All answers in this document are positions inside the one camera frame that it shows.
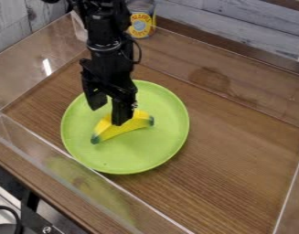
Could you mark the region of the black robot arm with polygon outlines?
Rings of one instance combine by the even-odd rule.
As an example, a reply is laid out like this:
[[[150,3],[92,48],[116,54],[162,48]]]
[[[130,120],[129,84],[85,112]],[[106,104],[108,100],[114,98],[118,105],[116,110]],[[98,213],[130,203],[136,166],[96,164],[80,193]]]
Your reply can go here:
[[[133,39],[126,33],[130,13],[125,0],[65,0],[77,9],[86,30],[89,58],[78,61],[81,87],[93,111],[110,98],[110,123],[122,125],[133,116],[136,86],[132,82]]]

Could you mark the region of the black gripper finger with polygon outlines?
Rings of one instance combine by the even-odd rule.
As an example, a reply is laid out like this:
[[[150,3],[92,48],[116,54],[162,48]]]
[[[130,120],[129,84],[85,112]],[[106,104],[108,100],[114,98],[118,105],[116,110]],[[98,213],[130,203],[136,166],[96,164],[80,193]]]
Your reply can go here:
[[[125,100],[113,98],[112,99],[112,112],[110,122],[116,126],[121,126],[132,117],[134,110],[134,98]]]
[[[82,79],[81,87],[88,105],[96,111],[106,104],[106,95],[98,90],[98,85],[92,81]]]

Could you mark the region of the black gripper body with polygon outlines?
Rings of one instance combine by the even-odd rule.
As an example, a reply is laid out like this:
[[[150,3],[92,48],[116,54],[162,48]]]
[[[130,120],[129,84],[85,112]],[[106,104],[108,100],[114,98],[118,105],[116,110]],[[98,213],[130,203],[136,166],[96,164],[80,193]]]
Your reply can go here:
[[[89,58],[78,61],[81,79],[98,85],[98,90],[112,99],[134,98],[136,87],[132,82],[134,52],[133,43],[122,42],[112,48],[88,46]]]

